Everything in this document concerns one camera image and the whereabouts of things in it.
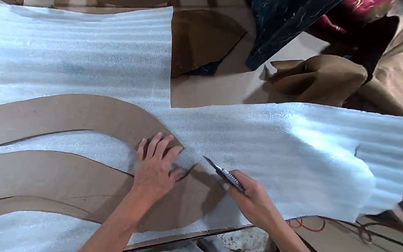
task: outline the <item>dark blue fabric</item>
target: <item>dark blue fabric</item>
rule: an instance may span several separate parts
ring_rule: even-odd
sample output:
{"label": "dark blue fabric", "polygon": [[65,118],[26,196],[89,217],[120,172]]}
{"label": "dark blue fabric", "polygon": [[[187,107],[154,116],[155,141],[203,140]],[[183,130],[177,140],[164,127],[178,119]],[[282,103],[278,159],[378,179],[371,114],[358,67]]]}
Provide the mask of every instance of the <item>dark blue fabric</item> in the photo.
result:
{"label": "dark blue fabric", "polygon": [[216,62],[210,62],[195,70],[191,70],[191,71],[189,71],[189,74],[190,75],[213,75],[217,71],[217,68],[219,67],[222,60],[223,59],[216,61]]}
{"label": "dark blue fabric", "polygon": [[256,70],[341,0],[247,0],[256,22],[256,40],[246,60]]}

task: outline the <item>maroon fabric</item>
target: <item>maroon fabric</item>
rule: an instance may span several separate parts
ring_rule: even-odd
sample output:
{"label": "maroon fabric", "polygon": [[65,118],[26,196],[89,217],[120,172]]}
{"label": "maroon fabric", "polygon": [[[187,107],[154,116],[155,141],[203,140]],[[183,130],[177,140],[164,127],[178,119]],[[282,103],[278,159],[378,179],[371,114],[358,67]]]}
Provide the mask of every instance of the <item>maroon fabric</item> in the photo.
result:
{"label": "maroon fabric", "polygon": [[343,40],[344,36],[351,37],[353,32],[359,31],[375,16],[374,8],[389,5],[395,0],[343,0],[327,14],[314,23],[314,33],[322,33],[326,37],[336,37]]}

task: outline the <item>red fabric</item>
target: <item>red fabric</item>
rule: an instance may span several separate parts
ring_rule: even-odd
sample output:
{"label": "red fabric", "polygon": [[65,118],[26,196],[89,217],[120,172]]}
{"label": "red fabric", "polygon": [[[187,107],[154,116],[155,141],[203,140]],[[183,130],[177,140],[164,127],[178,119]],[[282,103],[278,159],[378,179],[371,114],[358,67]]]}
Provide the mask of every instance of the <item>red fabric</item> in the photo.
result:
{"label": "red fabric", "polygon": [[314,24],[314,29],[328,36],[342,38],[361,29],[371,10],[395,0],[343,0]]}

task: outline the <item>foam sheet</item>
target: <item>foam sheet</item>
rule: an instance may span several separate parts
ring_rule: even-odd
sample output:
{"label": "foam sheet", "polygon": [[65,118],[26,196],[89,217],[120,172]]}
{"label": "foam sheet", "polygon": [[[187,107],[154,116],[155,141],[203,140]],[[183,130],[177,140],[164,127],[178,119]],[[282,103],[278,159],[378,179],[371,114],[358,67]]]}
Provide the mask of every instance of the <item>foam sheet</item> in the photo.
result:
{"label": "foam sheet", "polygon": [[[181,162],[206,155],[244,170],[285,218],[353,221],[402,198],[403,117],[296,103],[170,108],[171,16],[171,8],[100,16],[0,5],[0,104],[66,93],[137,104],[190,149]],[[39,136],[0,146],[0,153],[29,149],[71,152],[134,173],[131,146],[96,132]],[[244,225],[225,197],[187,227],[133,234],[129,244]],[[0,216],[0,251],[75,251],[97,227],[55,213],[9,213]]]}

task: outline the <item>metal knife handle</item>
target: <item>metal knife handle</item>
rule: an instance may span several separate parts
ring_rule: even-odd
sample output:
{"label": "metal knife handle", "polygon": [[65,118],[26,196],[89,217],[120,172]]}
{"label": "metal knife handle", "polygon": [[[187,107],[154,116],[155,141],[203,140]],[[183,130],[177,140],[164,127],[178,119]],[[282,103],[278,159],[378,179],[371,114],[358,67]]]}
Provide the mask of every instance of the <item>metal knife handle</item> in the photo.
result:
{"label": "metal knife handle", "polygon": [[235,186],[239,190],[239,192],[245,193],[245,189],[243,188],[242,184],[233,175],[231,175],[229,172],[227,172],[226,170],[224,170],[224,171],[225,171],[224,175],[226,176],[227,180],[233,186]]}

